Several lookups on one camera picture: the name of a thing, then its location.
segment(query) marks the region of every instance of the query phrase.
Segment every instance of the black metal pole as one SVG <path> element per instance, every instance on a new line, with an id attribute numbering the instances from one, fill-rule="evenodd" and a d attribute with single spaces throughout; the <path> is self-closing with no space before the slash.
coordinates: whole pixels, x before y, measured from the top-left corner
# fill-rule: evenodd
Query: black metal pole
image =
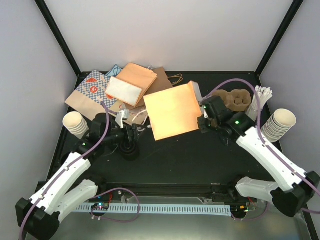
<path id="1" fill-rule="evenodd" d="M 290 23 L 294 19 L 296 13 L 298 12 L 301 4 L 304 2 L 304 0 L 293 0 L 288 12 L 286 13 L 280 27 L 276 31 L 276 34 L 274 35 L 268 49 L 266 50 L 258 68 L 256 69 L 255 73 L 260 76 L 267 66 L 272 54 L 276 50 L 278 44 L 280 43 L 282 37 L 284 36 L 285 32 L 287 31 Z"/>
<path id="2" fill-rule="evenodd" d="M 78 67 L 78 64 L 72 55 L 64 37 L 62 36 L 62 33 L 60 32 L 58 25 L 56 24 L 54 17 L 51 15 L 51 12 L 45 3 L 45 0 L 34 0 L 35 3 L 38 5 L 44 19 L 48 23 L 53 35 L 55 36 L 56 40 L 58 41 L 62 51 L 64 52 L 64 55 L 68 59 L 73 71 L 75 72 L 76 76 L 79 77 L 81 75 L 81 70 Z"/>

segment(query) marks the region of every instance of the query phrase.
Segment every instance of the brown paper bag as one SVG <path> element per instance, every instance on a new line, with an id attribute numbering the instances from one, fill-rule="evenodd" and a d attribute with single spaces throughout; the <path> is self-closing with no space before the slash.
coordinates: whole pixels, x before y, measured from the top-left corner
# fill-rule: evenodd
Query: brown paper bag
<path id="1" fill-rule="evenodd" d="M 171 89 L 173 87 L 163 67 L 155 68 L 152 71 L 157 74 L 157 78 L 155 79 L 153 84 L 149 87 L 149 89 L 146 91 L 145 95 L 154 94 L 156 92 L 160 92 L 166 89 Z M 142 98 L 139 101 L 139 103 L 136 105 L 136 108 L 144 105 L 145 105 L 145 100 Z M 130 106 L 129 104 L 125 104 L 125 107 L 129 110 L 132 110 L 135 108 L 134 106 Z"/>
<path id="2" fill-rule="evenodd" d="M 143 96 L 147 92 L 147 90 L 156 80 L 157 74 L 142 66 L 136 65 L 134 63 L 129 63 L 117 75 L 116 78 L 142 89 L 141 94 L 139 95 L 139 98 L 137 99 L 135 105 L 133 105 L 133 107 L 136 107 L 139 101 L 143 98 Z"/>

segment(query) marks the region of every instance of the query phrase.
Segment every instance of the paper bag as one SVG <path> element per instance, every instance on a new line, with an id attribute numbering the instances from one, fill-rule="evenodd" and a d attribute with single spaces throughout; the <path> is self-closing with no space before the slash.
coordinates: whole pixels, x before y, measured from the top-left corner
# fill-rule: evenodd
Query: paper bag
<path id="1" fill-rule="evenodd" d="M 149 87 L 149 89 L 146 91 L 145 95 L 154 94 L 156 92 L 160 92 L 166 89 L 171 89 L 173 87 L 163 67 L 155 68 L 152 71 L 157 74 L 157 78 L 155 79 L 153 84 Z M 145 105 L 145 100 L 144 98 L 142 98 L 135 107 L 137 108 L 144 105 Z M 129 104 L 125 104 L 125 107 L 129 110 L 135 108 L 134 106 L 130 106 Z"/>
<path id="2" fill-rule="evenodd" d="M 142 89 L 139 98 L 135 104 L 132 105 L 136 107 L 152 83 L 156 80 L 157 74 L 142 66 L 129 63 L 116 78 Z"/>
<path id="3" fill-rule="evenodd" d="M 107 96 L 105 92 L 110 77 L 115 77 L 114 75 L 120 71 L 121 68 L 117 65 L 106 75 L 94 70 L 67 98 L 65 103 L 92 121 L 97 114 L 105 113 L 101 102 L 104 102 L 108 108 L 111 108 L 116 103 L 117 100 Z"/>
<path id="4" fill-rule="evenodd" d="M 202 113 L 197 97 L 199 85 L 188 84 L 144 96 L 154 139 L 161 140 L 198 130 Z"/>

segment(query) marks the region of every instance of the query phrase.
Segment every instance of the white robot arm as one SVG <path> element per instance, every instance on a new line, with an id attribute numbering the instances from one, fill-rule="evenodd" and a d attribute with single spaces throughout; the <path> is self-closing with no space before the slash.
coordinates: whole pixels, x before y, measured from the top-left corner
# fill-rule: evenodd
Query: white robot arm
<path id="1" fill-rule="evenodd" d="M 203 116 L 198 118 L 201 132 L 214 130 L 225 138 L 235 141 L 249 152 L 275 180 L 275 182 L 268 182 L 243 177 L 235 185 L 238 194 L 242 197 L 253 197 L 270 202 L 286 216 L 294 217 L 315 194 L 296 174 L 303 176 L 316 187 L 320 182 L 318 174 L 314 171 L 307 173 L 298 167 L 262 135 L 265 142 L 263 143 L 255 123 L 243 112 L 232 113 L 220 97 L 210 97 L 201 104 L 204 110 Z M 279 161 L 270 149 L 281 157 L 293 172 Z"/>

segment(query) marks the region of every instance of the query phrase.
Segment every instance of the patterned paper bag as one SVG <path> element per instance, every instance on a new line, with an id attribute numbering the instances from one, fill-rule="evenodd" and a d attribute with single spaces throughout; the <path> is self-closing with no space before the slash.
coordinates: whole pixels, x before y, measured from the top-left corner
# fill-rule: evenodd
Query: patterned paper bag
<path id="1" fill-rule="evenodd" d="M 118 65 L 115 65 L 106 75 L 94 70 L 68 97 L 65 103 L 92 121 L 97 114 L 105 112 L 104 107 L 100 104 L 101 101 L 108 108 L 116 103 L 117 99 L 107 96 L 105 92 L 110 77 L 116 77 L 121 70 Z"/>

